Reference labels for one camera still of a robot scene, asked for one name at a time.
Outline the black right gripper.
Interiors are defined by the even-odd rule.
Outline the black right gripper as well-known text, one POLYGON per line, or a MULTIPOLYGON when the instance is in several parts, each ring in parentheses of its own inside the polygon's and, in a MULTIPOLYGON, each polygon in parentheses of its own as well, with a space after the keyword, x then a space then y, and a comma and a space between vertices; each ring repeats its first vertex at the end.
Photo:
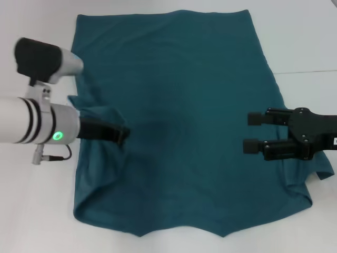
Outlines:
POLYGON ((288 126, 290 139, 243 140, 243 153, 258 154, 260 152, 266 161, 311 160, 317 152, 336 150, 335 115, 318 115, 308 108, 294 110, 268 108, 264 113, 248 113, 247 124, 249 126, 262 124, 288 126))

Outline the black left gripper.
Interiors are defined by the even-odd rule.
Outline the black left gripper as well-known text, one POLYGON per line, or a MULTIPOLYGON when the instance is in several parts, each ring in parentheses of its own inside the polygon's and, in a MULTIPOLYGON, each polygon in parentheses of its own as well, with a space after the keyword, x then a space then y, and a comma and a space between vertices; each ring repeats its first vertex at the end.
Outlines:
POLYGON ((116 141, 119 146, 122 146, 130 136, 130 132, 130 129, 124 126, 116 130, 113 124, 94 118, 80 118, 80 130, 77 138, 116 141))

